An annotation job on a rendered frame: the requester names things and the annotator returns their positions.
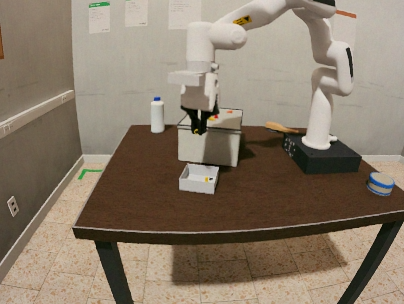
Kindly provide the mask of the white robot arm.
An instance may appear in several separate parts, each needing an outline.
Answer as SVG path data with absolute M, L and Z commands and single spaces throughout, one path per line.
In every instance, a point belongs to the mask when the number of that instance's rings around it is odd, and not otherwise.
M 187 27 L 186 71 L 168 74 L 168 84 L 204 86 L 203 74 L 219 70 L 215 49 L 241 49 L 247 42 L 246 31 L 269 25 L 290 9 L 309 29 L 315 62 L 336 68 L 319 67 L 312 73 L 309 121 L 302 138 L 309 147 L 328 149 L 329 142 L 337 140 L 329 135 L 332 94 L 349 96 L 354 85 L 352 49 L 345 42 L 333 40 L 328 21 L 337 11 L 336 0 L 254 0 L 214 24 L 191 23 Z

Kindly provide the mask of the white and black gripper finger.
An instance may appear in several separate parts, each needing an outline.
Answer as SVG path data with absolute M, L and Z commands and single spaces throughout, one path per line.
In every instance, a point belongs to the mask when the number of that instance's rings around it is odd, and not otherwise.
M 215 105 L 212 112 L 201 111 L 200 122 L 198 123 L 198 135 L 202 136 L 207 132 L 207 120 L 211 117 L 218 116 L 220 114 L 219 108 L 217 105 L 217 101 L 215 101 Z
M 192 135 L 194 135 L 195 130 L 198 130 L 198 122 L 200 122 L 200 119 L 198 118 L 198 111 L 193 109 L 186 109 L 183 108 L 182 106 L 180 107 L 180 109 L 186 112 L 187 115 L 189 116 L 189 119 L 191 120 Z

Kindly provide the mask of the white bottle with blue cap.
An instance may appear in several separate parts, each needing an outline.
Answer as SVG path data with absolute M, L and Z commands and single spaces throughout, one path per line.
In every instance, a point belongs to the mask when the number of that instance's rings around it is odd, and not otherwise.
M 151 131 L 153 133 L 164 132 L 164 102 L 161 97 L 154 97 L 151 102 Z

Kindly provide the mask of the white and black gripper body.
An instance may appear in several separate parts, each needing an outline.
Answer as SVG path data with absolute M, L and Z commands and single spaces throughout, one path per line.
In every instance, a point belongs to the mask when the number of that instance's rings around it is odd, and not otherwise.
M 217 100 L 220 107 L 220 85 L 215 72 L 203 74 L 205 85 L 193 87 L 183 85 L 181 88 L 181 105 L 187 109 L 211 112 Z M 215 82 L 215 84 L 213 83 Z M 213 87 L 215 85 L 215 88 Z M 215 98 L 215 96 L 217 96 Z

